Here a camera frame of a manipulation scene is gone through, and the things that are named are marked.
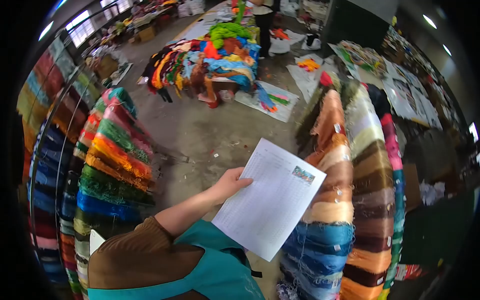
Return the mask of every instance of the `brown sleeve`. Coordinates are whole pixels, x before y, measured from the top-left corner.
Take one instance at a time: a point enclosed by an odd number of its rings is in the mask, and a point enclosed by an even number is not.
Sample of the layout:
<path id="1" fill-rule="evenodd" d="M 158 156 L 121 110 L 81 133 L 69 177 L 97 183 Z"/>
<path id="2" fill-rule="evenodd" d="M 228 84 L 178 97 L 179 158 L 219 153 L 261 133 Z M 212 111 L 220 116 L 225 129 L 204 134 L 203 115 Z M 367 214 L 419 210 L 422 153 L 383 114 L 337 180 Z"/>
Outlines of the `brown sleeve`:
<path id="1" fill-rule="evenodd" d="M 197 265 L 203 250 L 173 245 L 173 237 L 153 217 L 134 231 L 105 241 L 90 257 L 90 288 L 141 288 L 178 280 Z"/>
<path id="2" fill-rule="evenodd" d="M 173 236 L 166 231 L 154 217 L 148 217 L 135 230 L 120 234 L 105 241 L 93 254 L 115 250 L 132 252 L 153 252 L 168 249 L 173 243 Z"/>

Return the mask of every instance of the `hand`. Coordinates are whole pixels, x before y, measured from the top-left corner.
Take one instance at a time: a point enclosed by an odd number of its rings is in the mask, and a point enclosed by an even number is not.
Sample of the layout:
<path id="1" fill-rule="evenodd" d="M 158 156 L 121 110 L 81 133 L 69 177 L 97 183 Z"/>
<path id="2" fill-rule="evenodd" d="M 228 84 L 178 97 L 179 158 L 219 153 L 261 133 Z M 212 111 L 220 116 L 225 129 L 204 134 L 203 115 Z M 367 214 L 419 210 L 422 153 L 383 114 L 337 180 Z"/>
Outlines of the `hand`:
<path id="1" fill-rule="evenodd" d="M 207 198 L 212 201 L 212 205 L 222 204 L 241 188 L 253 182 L 252 178 L 239 179 L 243 169 L 244 167 L 228 169 L 217 183 L 204 192 Z"/>

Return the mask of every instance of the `pattern sheet on floor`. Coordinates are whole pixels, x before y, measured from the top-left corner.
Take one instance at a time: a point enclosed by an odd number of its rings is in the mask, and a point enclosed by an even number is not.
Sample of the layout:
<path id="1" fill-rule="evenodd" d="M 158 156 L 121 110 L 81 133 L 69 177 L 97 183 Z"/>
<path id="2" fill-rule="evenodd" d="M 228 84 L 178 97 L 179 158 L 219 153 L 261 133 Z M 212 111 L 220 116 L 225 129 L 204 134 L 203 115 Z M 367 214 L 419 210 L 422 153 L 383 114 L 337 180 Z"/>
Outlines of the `pattern sheet on floor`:
<path id="1" fill-rule="evenodd" d="M 261 84 L 262 87 L 265 89 L 265 91 L 270 94 L 270 95 L 283 95 L 286 96 L 288 99 L 288 104 L 283 105 L 283 104 L 277 104 L 277 111 L 276 112 L 270 112 L 265 110 L 261 103 L 260 100 L 258 99 L 258 93 L 255 93 L 255 95 L 252 97 L 250 94 L 245 93 L 243 91 L 238 91 L 235 94 L 235 101 L 238 101 L 242 104 L 245 104 L 246 106 L 249 106 L 251 108 L 254 108 L 256 110 L 259 110 L 263 112 L 264 114 L 269 115 L 270 117 L 280 120 L 282 122 L 288 122 L 288 119 L 290 118 L 290 114 L 292 113 L 293 107 L 299 100 L 299 97 L 295 94 L 292 94 L 291 92 L 288 92 L 284 89 L 281 89 L 279 87 L 276 87 L 274 85 L 268 84 L 263 81 L 257 81 L 258 84 Z"/>

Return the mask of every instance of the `teal apron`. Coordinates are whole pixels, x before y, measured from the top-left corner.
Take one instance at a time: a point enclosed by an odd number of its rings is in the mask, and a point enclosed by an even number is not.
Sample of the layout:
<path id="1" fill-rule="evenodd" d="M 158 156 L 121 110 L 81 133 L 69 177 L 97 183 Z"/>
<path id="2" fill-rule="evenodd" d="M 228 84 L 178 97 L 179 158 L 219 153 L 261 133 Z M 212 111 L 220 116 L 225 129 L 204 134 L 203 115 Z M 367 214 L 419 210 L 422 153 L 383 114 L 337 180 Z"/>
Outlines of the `teal apron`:
<path id="1" fill-rule="evenodd" d="M 195 290 L 210 300 L 265 299 L 252 278 L 243 247 L 212 223 L 203 220 L 196 222 L 175 243 L 205 249 L 197 266 L 185 278 L 144 288 L 89 288 L 89 299 L 157 300 L 181 295 L 190 290 Z"/>

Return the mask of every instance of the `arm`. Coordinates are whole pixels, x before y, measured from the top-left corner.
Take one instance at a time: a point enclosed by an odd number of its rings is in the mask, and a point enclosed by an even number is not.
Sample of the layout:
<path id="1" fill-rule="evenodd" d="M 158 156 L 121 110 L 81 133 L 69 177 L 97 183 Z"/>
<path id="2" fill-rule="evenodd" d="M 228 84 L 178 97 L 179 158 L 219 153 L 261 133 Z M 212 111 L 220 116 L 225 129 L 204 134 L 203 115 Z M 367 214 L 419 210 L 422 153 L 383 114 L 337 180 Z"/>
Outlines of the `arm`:
<path id="1" fill-rule="evenodd" d="M 253 182 L 251 178 L 239 180 L 243 169 L 241 167 L 227 170 L 211 188 L 188 198 L 180 204 L 162 210 L 155 215 L 155 219 L 173 237 L 178 237 L 215 205 L 222 204 L 241 188 Z"/>
<path id="2" fill-rule="evenodd" d="M 248 0 L 248 2 L 253 3 L 257 6 L 260 6 L 260 5 L 263 5 L 265 1 L 264 0 Z"/>

